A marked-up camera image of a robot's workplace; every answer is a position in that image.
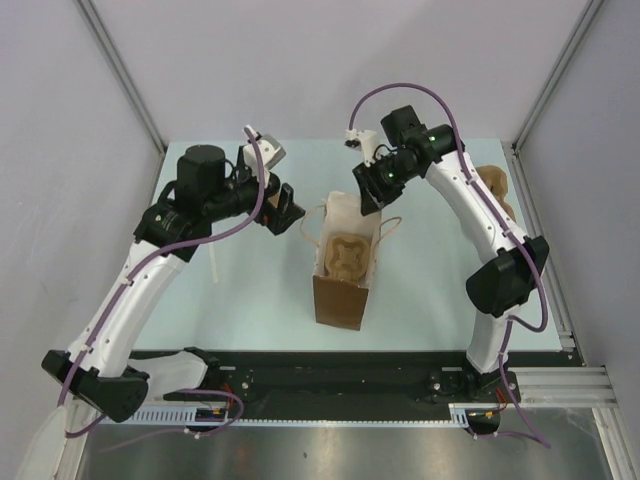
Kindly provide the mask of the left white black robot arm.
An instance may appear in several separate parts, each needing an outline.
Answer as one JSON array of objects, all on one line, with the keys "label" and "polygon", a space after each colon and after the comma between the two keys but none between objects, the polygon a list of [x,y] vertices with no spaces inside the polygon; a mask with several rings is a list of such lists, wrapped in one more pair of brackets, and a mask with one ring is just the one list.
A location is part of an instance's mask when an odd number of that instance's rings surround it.
[{"label": "left white black robot arm", "polygon": [[133,361],[133,346],[166,288],[198,247],[214,239],[214,223],[243,216],[272,234],[305,211],[273,173],[286,155],[269,136],[241,146],[230,162],[214,145],[188,147],[176,177],[144,213],[118,279],[89,325],[66,350],[50,350],[43,369],[101,417],[121,423],[151,398],[193,393],[207,400],[221,387],[218,360],[196,347]]}]

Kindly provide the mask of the single brown pulp carrier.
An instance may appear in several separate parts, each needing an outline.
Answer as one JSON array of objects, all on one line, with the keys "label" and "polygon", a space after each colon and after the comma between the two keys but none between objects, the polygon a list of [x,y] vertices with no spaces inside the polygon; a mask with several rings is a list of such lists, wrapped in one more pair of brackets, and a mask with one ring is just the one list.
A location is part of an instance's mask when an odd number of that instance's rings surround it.
[{"label": "single brown pulp carrier", "polygon": [[326,245],[324,266],[329,278],[359,284],[365,276],[370,257],[370,242],[359,235],[332,236]]}]

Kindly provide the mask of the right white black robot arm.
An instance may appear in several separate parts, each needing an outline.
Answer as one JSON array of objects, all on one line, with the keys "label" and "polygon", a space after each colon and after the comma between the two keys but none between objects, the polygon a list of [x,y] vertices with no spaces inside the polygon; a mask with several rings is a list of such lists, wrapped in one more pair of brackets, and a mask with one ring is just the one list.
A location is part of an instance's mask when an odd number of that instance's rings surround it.
[{"label": "right white black robot arm", "polygon": [[379,151],[376,132],[353,127],[345,132],[346,146],[363,155],[353,170],[361,213],[384,209],[410,180],[423,178],[456,214],[481,262],[465,283],[476,318],[466,351],[473,369],[461,376],[461,388],[469,399],[484,401],[496,391],[493,372],[506,359],[507,321],[537,289],[549,245],[541,236],[531,237],[500,205],[451,126],[428,128],[410,106],[386,115],[381,126],[390,145],[386,154]]}]

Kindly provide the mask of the brown paper takeout bag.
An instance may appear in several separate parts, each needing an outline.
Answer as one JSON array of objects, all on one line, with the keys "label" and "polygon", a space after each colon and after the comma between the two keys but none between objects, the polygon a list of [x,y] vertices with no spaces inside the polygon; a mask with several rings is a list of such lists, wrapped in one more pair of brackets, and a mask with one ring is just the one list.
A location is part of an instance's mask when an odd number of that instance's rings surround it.
[{"label": "brown paper takeout bag", "polygon": [[302,237],[315,248],[312,292],[315,321],[334,328],[361,329],[382,241],[401,225],[402,218],[387,219],[380,212],[361,214],[361,198],[331,191],[304,218],[322,214],[314,238],[299,226]]}]

